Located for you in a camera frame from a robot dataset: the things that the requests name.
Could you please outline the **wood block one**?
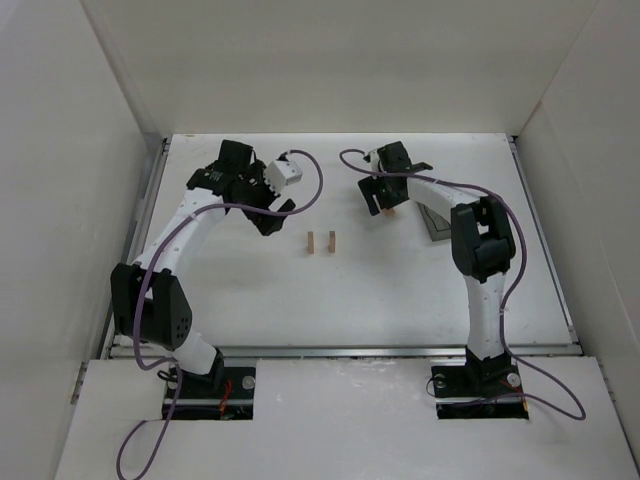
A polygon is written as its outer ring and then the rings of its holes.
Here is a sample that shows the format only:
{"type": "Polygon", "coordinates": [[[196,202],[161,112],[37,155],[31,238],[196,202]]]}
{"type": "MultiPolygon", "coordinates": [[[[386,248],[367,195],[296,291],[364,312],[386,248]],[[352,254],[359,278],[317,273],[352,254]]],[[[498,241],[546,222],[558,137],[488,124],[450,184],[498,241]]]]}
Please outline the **wood block one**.
{"type": "Polygon", "coordinates": [[[309,255],[313,255],[315,253],[315,238],[314,238],[314,232],[313,231],[308,231],[307,232],[307,253],[309,255]]]}

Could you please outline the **smoky transparent plastic box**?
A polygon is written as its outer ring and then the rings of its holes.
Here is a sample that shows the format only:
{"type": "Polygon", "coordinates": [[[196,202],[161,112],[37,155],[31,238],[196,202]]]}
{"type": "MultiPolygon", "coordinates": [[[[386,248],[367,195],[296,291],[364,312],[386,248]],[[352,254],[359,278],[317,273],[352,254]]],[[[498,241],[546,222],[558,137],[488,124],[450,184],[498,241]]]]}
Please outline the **smoky transparent plastic box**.
{"type": "Polygon", "coordinates": [[[450,223],[426,205],[417,204],[418,211],[432,242],[449,241],[451,239],[450,223]]]}

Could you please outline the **wood block three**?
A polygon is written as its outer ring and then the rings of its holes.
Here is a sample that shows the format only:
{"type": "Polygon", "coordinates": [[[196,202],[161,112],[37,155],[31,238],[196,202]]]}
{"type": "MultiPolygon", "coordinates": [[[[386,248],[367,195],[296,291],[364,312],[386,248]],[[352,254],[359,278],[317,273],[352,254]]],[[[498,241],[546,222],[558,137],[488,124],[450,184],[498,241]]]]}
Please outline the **wood block three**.
{"type": "Polygon", "coordinates": [[[329,231],[328,251],[331,254],[334,254],[336,252],[336,232],[334,230],[329,231]]]}

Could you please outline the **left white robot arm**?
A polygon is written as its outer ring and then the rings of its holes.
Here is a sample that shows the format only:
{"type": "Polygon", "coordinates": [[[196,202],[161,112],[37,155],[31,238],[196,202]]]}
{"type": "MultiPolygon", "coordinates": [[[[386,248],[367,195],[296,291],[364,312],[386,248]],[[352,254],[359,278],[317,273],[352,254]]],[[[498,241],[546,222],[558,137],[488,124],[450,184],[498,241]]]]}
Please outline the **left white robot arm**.
{"type": "Polygon", "coordinates": [[[285,156],[264,163],[253,147],[223,141],[217,159],[187,181],[183,199],[162,233],[132,263],[120,263],[112,271],[117,333],[163,349],[185,376],[219,387],[225,380],[224,357],[194,330],[180,277],[234,205],[244,206],[246,219],[261,235],[278,232],[296,204],[288,199],[277,211],[270,207],[301,178],[300,167],[285,156]]]}

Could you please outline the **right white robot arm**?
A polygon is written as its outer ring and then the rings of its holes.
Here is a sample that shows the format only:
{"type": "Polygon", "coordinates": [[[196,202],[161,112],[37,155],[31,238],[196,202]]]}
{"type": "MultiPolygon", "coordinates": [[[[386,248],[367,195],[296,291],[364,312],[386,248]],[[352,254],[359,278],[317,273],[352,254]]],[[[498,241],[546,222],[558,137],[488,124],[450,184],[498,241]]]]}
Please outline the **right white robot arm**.
{"type": "Polygon", "coordinates": [[[401,142],[364,155],[371,174],[360,180],[369,213],[411,200],[449,226],[451,253],[467,288],[469,336],[465,363],[432,369],[438,398],[491,397],[515,372],[501,339],[501,303],[516,246],[504,206],[481,187],[428,179],[401,142]]]}

